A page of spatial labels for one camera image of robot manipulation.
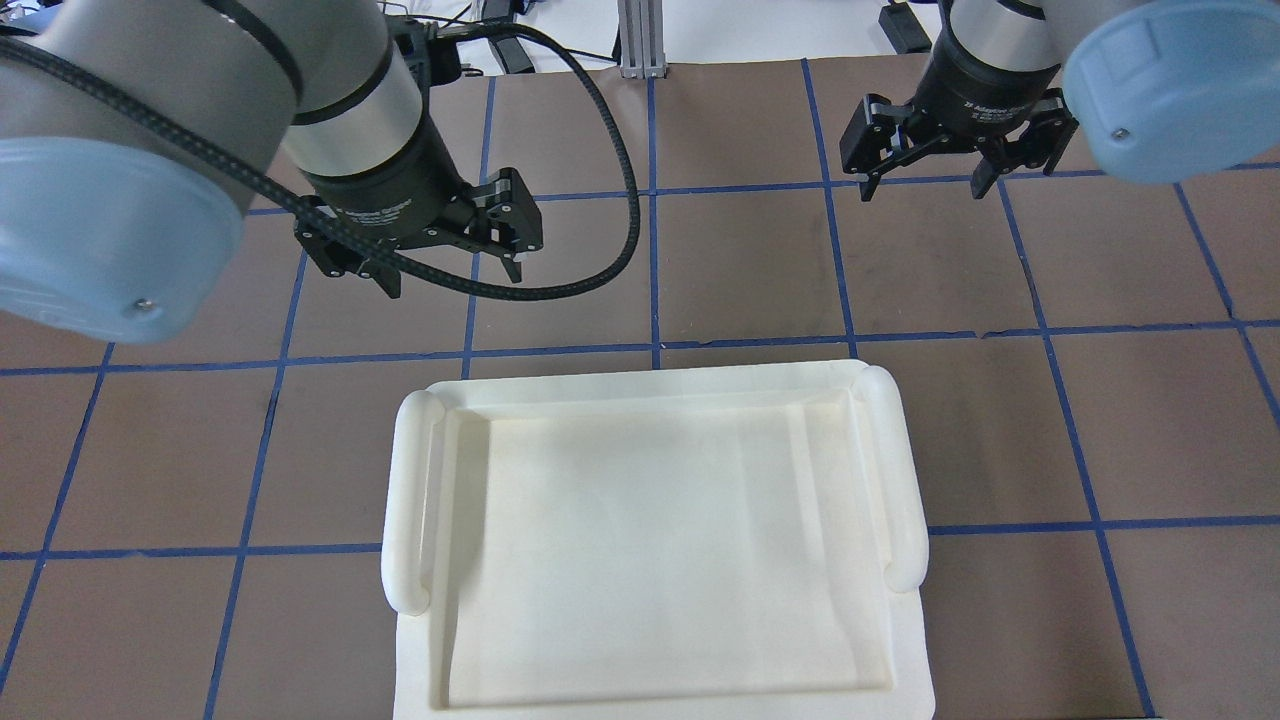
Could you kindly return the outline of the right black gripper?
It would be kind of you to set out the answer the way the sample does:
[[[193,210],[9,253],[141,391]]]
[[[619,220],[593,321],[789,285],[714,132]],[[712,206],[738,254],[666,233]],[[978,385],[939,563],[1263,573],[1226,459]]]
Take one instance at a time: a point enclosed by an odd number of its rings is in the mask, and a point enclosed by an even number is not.
[[[1079,127],[1062,90],[1051,85],[1057,69],[1043,59],[1010,69],[945,29],[906,102],[879,94],[861,99],[838,142],[841,169],[858,179],[863,202],[886,174],[931,155],[980,155],[973,199],[1019,168],[1050,176]]]

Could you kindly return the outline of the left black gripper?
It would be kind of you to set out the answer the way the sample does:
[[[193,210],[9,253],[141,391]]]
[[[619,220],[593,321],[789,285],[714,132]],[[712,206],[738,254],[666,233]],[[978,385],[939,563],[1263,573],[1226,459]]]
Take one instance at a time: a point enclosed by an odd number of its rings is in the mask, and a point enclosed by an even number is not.
[[[406,146],[372,169],[349,176],[303,176],[335,217],[393,249],[453,246],[499,258],[511,283],[524,282],[527,254],[544,246],[541,211],[522,176],[509,167],[483,184],[467,182],[435,126],[420,126]],[[402,275],[383,263],[366,263],[389,299],[402,296]]]

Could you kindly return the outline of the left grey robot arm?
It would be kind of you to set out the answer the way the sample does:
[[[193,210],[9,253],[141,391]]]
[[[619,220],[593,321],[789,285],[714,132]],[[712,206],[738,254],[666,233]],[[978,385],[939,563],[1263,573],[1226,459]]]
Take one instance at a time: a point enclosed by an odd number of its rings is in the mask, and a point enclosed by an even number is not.
[[[106,342],[172,338],[253,197],[326,275],[397,297],[410,251],[544,245],[509,168],[457,169],[430,91],[452,40],[375,1],[67,1],[3,28],[3,310]]]

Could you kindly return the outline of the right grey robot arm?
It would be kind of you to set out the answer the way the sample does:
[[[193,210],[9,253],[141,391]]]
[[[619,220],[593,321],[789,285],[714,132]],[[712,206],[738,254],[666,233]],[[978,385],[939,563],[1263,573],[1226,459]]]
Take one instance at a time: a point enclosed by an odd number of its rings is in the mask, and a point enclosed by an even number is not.
[[[863,200],[892,170],[968,154],[983,199],[1015,170],[1053,173],[1076,135],[1138,184],[1277,145],[1275,1],[942,1],[940,19],[913,96],[867,95],[840,140]]]

